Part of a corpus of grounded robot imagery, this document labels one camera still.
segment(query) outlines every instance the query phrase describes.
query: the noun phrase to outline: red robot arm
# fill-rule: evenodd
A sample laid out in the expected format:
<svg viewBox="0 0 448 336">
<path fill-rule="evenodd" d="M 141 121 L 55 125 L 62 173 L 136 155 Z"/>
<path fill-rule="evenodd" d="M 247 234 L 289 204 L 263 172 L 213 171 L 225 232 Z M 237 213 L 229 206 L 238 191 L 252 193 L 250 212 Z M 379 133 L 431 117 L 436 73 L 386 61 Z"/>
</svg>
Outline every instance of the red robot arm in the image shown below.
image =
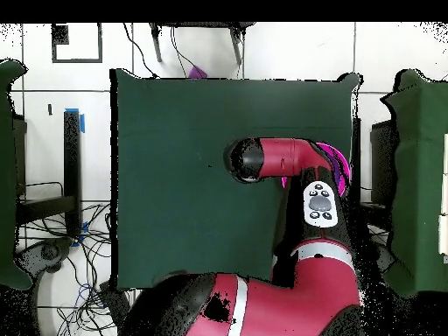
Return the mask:
<svg viewBox="0 0 448 336">
<path fill-rule="evenodd" d="M 171 277 L 155 290 L 170 285 L 177 289 L 170 287 L 174 293 L 168 298 L 161 294 L 164 304 L 147 317 L 145 334 L 359 336 L 361 307 L 352 250 L 326 154 L 302 139 L 248 138 L 227 147 L 225 163 L 241 182 L 290 177 L 272 280 L 234 274 Z M 132 318 L 137 317 L 129 316 L 125 325 Z M 130 336 L 142 326 L 140 322 L 121 334 Z"/>
</svg>

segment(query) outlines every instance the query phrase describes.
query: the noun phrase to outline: white stripe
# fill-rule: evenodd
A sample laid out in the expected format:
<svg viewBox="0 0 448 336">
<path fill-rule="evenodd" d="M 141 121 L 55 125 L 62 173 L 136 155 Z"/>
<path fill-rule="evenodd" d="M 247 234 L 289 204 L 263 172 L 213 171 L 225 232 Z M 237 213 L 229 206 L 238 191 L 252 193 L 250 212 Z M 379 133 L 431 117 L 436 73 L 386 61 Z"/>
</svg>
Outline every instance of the white stripe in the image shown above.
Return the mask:
<svg viewBox="0 0 448 336">
<path fill-rule="evenodd" d="M 321 254 L 323 257 L 331 257 L 339 260 L 354 270 L 354 264 L 351 254 L 344 248 L 334 245 L 329 242 L 312 242 L 306 245 L 295 248 L 290 254 L 293 256 L 298 251 L 298 260 L 304 260 L 314 257 L 316 254 Z"/>
<path fill-rule="evenodd" d="M 240 333 L 242 333 L 242 321 L 244 320 L 246 303 L 248 302 L 248 285 L 242 278 L 237 278 L 238 286 L 236 289 L 234 316 L 232 317 L 232 322 L 230 323 L 227 336 L 240 336 Z"/>
</svg>

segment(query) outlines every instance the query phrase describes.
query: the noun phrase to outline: green cloth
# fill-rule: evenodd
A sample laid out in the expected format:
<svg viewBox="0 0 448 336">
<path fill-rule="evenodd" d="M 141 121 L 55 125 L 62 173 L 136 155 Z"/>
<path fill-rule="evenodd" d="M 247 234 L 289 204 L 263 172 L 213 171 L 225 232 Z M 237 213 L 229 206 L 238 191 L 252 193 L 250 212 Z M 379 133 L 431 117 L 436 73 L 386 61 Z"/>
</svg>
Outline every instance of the green cloth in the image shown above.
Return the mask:
<svg viewBox="0 0 448 336">
<path fill-rule="evenodd" d="M 9 92 L 12 82 L 25 72 L 15 60 L 0 61 L 0 284 L 19 290 L 29 289 L 32 280 L 13 260 L 18 178 Z"/>
<path fill-rule="evenodd" d="M 396 116 L 400 143 L 395 151 L 398 181 L 391 245 L 398 262 L 384 278 L 405 297 L 419 291 L 448 291 L 448 264 L 438 253 L 448 83 L 407 70 L 397 91 L 385 101 Z"/>
<path fill-rule="evenodd" d="M 151 287 L 174 270 L 269 279 L 280 179 L 240 184 L 223 151 L 237 138 L 303 137 L 349 158 L 359 76 L 145 80 L 115 73 L 118 286 Z"/>
</svg>

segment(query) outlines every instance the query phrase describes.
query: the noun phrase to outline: floor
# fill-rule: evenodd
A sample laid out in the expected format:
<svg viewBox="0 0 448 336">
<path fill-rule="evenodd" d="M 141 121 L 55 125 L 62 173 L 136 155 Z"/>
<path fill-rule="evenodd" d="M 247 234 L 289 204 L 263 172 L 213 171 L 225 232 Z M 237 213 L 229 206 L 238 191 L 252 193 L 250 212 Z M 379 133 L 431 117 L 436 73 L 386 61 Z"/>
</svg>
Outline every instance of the floor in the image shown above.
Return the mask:
<svg viewBox="0 0 448 336">
<path fill-rule="evenodd" d="M 161 77 L 183 77 L 172 46 L 170 29 L 163 29 L 160 49 L 163 63 L 156 60 L 148 24 L 126 24 L 129 36 L 140 46 L 146 65 Z M 96 24 L 69 24 L 69 45 L 57 45 L 58 58 L 98 58 Z M 411 23 L 257 23 L 248 28 L 245 47 L 245 78 L 263 80 L 336 80 L 344 73 L 362 74 L 359 117 L 362 122 L 363 200 L 369 200 L 370 142 L 373 123 L 390 118 L 380 98 L 389 93 L 396 73 L 418 68 L 427 77 L 441 80 L 448 75 L 445 38 L 447 30 L 436 24 Z M 228 30 L 177 29 L 178 50 L 209 77 L 242 77 L 235 62 Z M 0 24 L 0 59 L 24 62 L 28 72 L 14 82 L 11 98 L 18 114 L 28 122 L 26 177 L 28 184 L 63 182 L 62 123 L 65 109 L 77 108 L 85 116 L 81 134 L 83 220 L 91 218 L 94 206 L 110 200 L 110 110 L 109 69 L 125 68 L 141 77 L 151 76 L 142 55 L 128 40 L 123 24 L 102 24 L 102 63 L 52 63 L 50 24 Z M 188 74 L 192 66 L 183 64 Z M 58 196 L 57 185 L 30 186 L 27 197 Z M 94 229 L 107 232 L 104 217 Z M 33 244 L 46 232 L 21 228 L 19 248 Z M 95 243 L 86 239 L 92 247 Z M 110 247 L 100 248 L 95 258 L 99 282 L 110 274 Z M 86 282 L 86 258 L 72 247 L 70 258 L 80 281 Z M 38 315 L 43 336 L 56 336 L 62 324 L 57 308 L 66 315 L 80 305 L 80 287 L 74 267 L 65 261 L 62 269 L 45 274 L 39 288 Z M 136 294 L 130 293 L 131 299 Z"/>
</svg>

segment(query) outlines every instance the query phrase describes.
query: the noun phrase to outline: button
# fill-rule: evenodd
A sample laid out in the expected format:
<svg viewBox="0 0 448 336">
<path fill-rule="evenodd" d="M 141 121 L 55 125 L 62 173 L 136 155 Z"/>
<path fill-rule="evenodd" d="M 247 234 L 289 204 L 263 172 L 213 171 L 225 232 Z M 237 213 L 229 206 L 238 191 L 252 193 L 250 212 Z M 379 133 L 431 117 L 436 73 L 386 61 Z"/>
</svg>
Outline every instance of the button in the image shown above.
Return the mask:
<svg viewBox="0 0 448 336">
<path fill-rule="evenodd" d="M 330 211 L 332 203 L 328 198 L 319 195 L 310 199 L 308 207 L 314 211 Z"/>
</svg>

